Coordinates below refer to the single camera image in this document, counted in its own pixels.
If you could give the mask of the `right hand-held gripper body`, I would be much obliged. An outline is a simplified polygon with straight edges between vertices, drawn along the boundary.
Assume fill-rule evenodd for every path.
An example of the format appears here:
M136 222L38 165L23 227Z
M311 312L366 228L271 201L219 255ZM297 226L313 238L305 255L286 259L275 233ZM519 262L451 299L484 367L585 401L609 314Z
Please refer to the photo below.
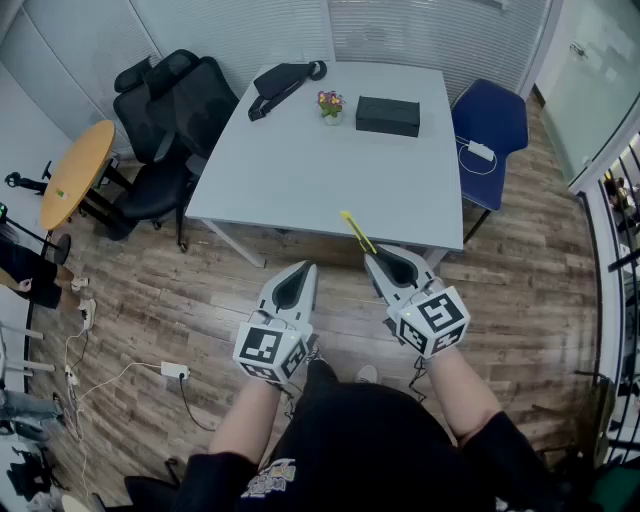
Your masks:
M431 359L458 344L466 334L470 314L453 286L441 278L417 282L389 282L387 325L401 345L423 359Z

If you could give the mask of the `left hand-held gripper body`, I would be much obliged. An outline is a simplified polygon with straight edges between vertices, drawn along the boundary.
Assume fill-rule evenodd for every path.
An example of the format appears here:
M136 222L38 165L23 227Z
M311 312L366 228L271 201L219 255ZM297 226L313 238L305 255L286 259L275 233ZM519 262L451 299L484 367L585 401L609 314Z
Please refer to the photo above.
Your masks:
M250 377L287 384L312 346L314 304L282 309L260 302L239 326L233 360Z

